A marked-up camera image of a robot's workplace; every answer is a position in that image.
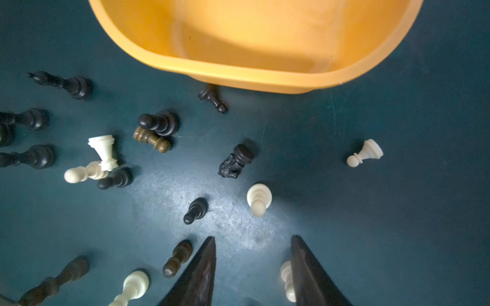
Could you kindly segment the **black piece by box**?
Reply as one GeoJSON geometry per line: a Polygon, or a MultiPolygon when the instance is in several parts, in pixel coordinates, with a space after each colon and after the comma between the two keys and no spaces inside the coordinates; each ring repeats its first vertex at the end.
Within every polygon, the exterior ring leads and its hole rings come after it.
{"type": "Polygon", "coordinates": [[[207,101],[211,103],[214,108],[221,114],[228,112],[227,106],[218,98],[218,92],[213,84],[208,84],[203,90],[198,94],[198,98],[202,101],[207,101]]]}

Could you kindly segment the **black piece far left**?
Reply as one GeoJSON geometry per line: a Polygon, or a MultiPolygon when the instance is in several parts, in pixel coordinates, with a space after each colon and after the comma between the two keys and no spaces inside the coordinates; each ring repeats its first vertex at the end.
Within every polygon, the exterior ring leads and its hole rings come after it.
{"type": "Polygon", "coordinates": [[[34,145],[22,153],[1,153],[1,168],[26,164],[34,169],[42,170],[51,167],[55,161],[56,152],[48,145],[34,145]]]}

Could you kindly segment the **brown pawn centre low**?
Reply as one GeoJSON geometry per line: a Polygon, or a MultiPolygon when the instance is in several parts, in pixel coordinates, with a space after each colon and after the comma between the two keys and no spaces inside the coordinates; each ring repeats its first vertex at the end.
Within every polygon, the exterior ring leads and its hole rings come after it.
{"type": "Polygon", "coordinates": [[[166,278],[174,277],[181,265],[186,263],[193,253],[193,246],[189,240],[183,240],[173,249],[172,257],[163,266],[163,275],[166,278]]]}

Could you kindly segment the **white rook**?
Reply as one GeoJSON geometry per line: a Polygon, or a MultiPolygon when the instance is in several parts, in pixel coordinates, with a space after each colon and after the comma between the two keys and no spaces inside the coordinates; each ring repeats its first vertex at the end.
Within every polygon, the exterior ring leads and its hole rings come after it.
{"type": "Polygon", "coordinates": [[[119,167],[117,159],[113,157],[113,144],[115,138],[112,135],[103,135],[88,139],[88,145],[99,155],[100,166],[103,171],[111,172],[119,167]]]}

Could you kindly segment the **yellow plastic storage box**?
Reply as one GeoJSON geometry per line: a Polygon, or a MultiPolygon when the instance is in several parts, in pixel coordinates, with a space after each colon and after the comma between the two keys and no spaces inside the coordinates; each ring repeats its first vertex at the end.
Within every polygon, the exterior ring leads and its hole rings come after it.
{"type": "Polygon", "coordinates": [[[388,57],[421,1],[92,1],[134,59],[201,82],[301,94],[345,84],[388,57]]]}

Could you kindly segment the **white pawn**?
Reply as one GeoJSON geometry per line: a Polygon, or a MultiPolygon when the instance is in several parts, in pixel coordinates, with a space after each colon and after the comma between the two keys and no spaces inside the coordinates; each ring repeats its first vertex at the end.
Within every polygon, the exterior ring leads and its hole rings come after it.
{"type": "Polygon", "coordinates": [[[271,205],[273,195],[265,184],[255,184],[249,188],[246,199],[252,214],[262,217],[271,205]]]}
{"type": "Polygon", "coordinates": [[[347,165],[355,168],[363,164],[367,159],[380,159],[384,155],[383,150],[373,139],[365,140],[362,149],[347,158],[347,165]]]}
{"type": "Polygon", "coordinates": [[[285,283],[285,295],[287,299],[292,303],[296,303],[297,300],[296,300],[296,293],[293,284],[291,261],[284,262],[284,264],[281,266],[280,269],[280,275],[282,281],[285,283]]]}
{"type": "Polygon", "coordinates": [[[127,306],[130,300],[141,298],[150,285],[149,276],[141,270],[131,273],[123,283],[122,293],[109,306],[127,306]]]}

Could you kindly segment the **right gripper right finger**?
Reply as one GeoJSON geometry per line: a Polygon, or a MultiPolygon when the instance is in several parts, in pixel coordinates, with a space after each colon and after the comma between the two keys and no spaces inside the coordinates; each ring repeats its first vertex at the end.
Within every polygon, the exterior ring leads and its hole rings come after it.
{"type": "Polygon", "coordinates": [[[290,249],[297,305],[352,306],[301,236],[292,236],[290,249]]]}

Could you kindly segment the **brown pawn lying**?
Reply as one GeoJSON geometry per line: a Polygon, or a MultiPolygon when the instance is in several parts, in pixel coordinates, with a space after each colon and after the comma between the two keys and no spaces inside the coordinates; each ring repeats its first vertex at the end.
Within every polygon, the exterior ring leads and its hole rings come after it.
{"type": "Polygon", "coordinates": [[[151,144],[160,153],[168,152],[172,146],[167,139],[158,136],[154,131],[145,130],[141,127],[135,130],[133,138],[140,143],[151,144]]]}

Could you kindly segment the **black knight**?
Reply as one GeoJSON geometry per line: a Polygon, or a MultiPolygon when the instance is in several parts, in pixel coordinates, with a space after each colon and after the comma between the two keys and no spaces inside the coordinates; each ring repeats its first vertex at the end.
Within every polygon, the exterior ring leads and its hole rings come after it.
{"type": "Polygon", "coordinates": [[[236,179],[241,170],[253,161],[254,154],[245,145],[239,144],[234,152],[219,166],[218,174],[224,178],[236,179]]]}

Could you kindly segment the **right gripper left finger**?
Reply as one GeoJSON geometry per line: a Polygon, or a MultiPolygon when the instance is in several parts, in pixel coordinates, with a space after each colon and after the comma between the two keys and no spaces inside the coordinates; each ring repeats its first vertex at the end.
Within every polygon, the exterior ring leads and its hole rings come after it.
{"type": "Polygon", "coordinates": [[[208,237],[158,305],[211,305],[215,271],[216,241],[214,237],[208,237]]]}

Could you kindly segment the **black pawn by rook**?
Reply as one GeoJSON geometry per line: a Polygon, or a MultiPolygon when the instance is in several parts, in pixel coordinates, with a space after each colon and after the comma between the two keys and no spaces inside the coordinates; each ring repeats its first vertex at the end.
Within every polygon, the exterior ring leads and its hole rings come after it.
{"type": "Polygon", "coordinates": [[[124,188],[132,182],[132,172],[129,168],[124,167],[114,171],[106,178],[97,182],[97,187],[101,190],[110,189],[111,187],[124,188]]]}

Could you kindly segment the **black pawn lying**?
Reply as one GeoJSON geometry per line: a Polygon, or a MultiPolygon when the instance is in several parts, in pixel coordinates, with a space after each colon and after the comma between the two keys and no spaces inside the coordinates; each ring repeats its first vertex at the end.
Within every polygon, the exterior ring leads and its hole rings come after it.
{"type": "Polygon", "coordinates": [[[177,117],[170,112],[158,112],[153,115],[144,113],[138,117],[137,122],[142,129],[154,131],[162,137],[171,136],[178,129],[177,117]]]}

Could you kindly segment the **brown piece front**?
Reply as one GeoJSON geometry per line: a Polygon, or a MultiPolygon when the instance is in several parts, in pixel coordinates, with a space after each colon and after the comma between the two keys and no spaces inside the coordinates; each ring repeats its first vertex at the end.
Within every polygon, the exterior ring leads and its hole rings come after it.
{"type": "Polygon", "coordinates": [[[82,278],[88,271],[88,259],[85,256],[79,256],[70,261],[58,276],[47,277],[40,285],[30,289],[20,298],[17,305],[40,305],[46,298],[56,295],[62,285],[82,278]]]}

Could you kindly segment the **black pawn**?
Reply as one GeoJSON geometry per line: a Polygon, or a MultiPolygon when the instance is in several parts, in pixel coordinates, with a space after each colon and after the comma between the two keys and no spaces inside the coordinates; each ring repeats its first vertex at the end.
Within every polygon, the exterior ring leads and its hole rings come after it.
{"type": "Polygon", "coordinates": [[[192,224],[197,219],[202,219],[208,212],[208,203],[205,198],[194,200],[185,214],[183,221],[185,224],[192,224]]]}
{"type": "Polygon", "coordinates": [[[132,182],[132,172],[129,168],[124,167],[114,171],[106,178],[97,182],[97,187],[101,190],[110,189],[111,187],[124,188],[132,182]]]}
{"type": "Polygon", "coordinates": [[[154,131],[162,137],[171,136],[178,129],[177,117],[170,112],[158,112],[153,115],[144,113],[138,117],[137,122],[142,129],[154,131]]]}
{"type": "Polygon", "coordinates": [[[28,72],[27,77],[39,85],[64,89],[73,99],[88,100],[93,93],[92,81],[79,75],[64,79],[46,71],[36,71],[28,72]]]}

